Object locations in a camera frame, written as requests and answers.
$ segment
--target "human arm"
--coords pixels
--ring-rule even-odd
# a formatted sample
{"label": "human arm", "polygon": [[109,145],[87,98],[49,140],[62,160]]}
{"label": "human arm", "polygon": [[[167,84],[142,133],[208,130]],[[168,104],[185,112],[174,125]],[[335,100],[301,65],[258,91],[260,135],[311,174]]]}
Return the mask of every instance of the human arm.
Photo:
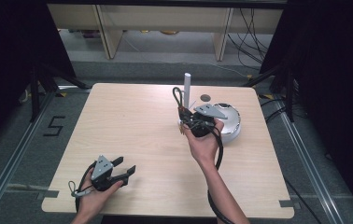
{"label": "human arm", "polygon": [[[86,174],[84,183],[82,185],[83,189],[92,185],[92,181],[90,179],[92,176],[92,171],[93,168],[91,168],[91,170]],[[121,187],[122,184],[123,181],[121,180],[105,191],[98,191],[93,189],[90,194],[81,197],[78,213],[72,221],[72,224],[84,224],[92,220],[97,214],[101,212],[106,204],[106,201],[114,192],[116,192]]]}
{"label": "human arm", "polygon": [[[215,119],[215,133],[220,133],[222,129],[223,122]],[[187,126],[185,126],[184,133],[188,138],[191,155],[204,173],[209,193],[218,210],[235,224],[249,223],[215,166],[215,156],[219,146],[214,134],[210,133],[204,137],[197,138]]]}

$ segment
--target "gray floor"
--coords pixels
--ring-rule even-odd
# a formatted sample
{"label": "gray floor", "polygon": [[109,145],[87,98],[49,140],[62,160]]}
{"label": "gray floor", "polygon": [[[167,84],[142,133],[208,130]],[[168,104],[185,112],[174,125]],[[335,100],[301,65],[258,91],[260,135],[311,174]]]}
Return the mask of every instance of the gray floor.
{"label": "gray floor", "polygon": [[[215,60],[211,34],[178,33],[164,35],[160,32],[141,33],[127,31],[123,34],[118,52],[113,60],[108,60],[102,42],[98,38],[83,38],[81,33],[62,30],[68,55],[73,62],[78,78],[88,84],[95,82],[135,82],[180,84],[184,71],[191,71],[192,81],[204,85],[239,86],[247,81],[248,75],[258,74],[259,63],[247,56],[239,57],[238,51],[229,41],[222,62]],[[237,35],[233,39],[240,43]],[[263,45],[268,46],[272,36],[258,35]],[[259,57],[257,51],[247,48]],[[258,94],[267,94],[271,79],[258,84]],[[9,187],[0,201],[0,223],[68,223],[73,214],[49,214],[41,211],[41,197],[49,186],[58,163],[64,153],[68,139],[78,120],[81,108],[88,93],[67,93],[65,97],[55,97],[39,123],[35,136],[27,148],[21,163],[12,176]],[[0,174],[8,158],[18,145],[25,128],[29,125],[30,102],[17,107],[10,115],[8,123],[0,132]],[[265,117],[277,110],[275,103],[262,107]],[[313,161],[322,176],[329,192],[345,223],[353,223],[353,197],[337,172],[332,161],[326,159],[326,149],[300,105],[294,106],[295,125],[310,151]],[[53,116],[65,116],[57,120],[63,125],[57,137],[45,137]],[[275,145],[275,152],[284,176],[298,190],[304,200],[322,223],[331,223],[324,212],[316,191],[304,169],[295,145],[290,140],[280,116],[268,123]],[[295,217],[289,220],[252,219],[252,223],[316,223],[296,193],[289,188],[290,197],[295,203]],[[92,223],[100,223],[98,216]]]}

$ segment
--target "wooden table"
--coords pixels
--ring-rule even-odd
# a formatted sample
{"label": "wooden table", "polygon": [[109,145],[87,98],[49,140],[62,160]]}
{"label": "wooden table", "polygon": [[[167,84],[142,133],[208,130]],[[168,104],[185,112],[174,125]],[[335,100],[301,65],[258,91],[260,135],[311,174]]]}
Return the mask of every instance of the wooden table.
{"label": "wooden table", "polygon": [[[79,183],[99,155],[124,163],[113,175],[136,165],[129,185],[118,190],[103,214],[214,217],[205,178],[177,127],[175,86],[96,84],[81,112],[46,198],[46,212],[74,213],[68,181]],[[239,136],[225,145],[219,172],[248,217],[291,218],[292,207],[281,207],[289,194],[256,92],[251,88],[191,87],[191,104],[227,103],[241,115]]]}

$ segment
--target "hand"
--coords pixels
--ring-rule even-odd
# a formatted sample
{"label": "hand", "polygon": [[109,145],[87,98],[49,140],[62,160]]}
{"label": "hand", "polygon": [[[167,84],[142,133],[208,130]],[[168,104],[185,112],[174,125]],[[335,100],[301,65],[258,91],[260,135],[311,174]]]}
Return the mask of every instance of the hand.
{"label": "hand", "polygon": [[[91,168],[91,170],[86,174],[82,189],[85,189],[92,184],[91,176],[93,170],[94,168]],[[122,184],[122,180],[118,181],[105,191],[98,191],[94,187],[91,187],[92,192],[80,198],[78,213],[72,223],[78,224],[89,222],[93,217],[101,212],[106,204],[106,201],[121,187]]]}
{"label": "hand", "polygon": [[[214,121],[214,132],[220,134],[224,124],[218,119],[214,119]],[[185,125],[184,133],[188,138],[189,146],[191,148],[191,155],[199,163],[199,165],[215,165],[215,156],[219,146],[214,134],[209,133],[203,137],[195,137],[187,125]]]}

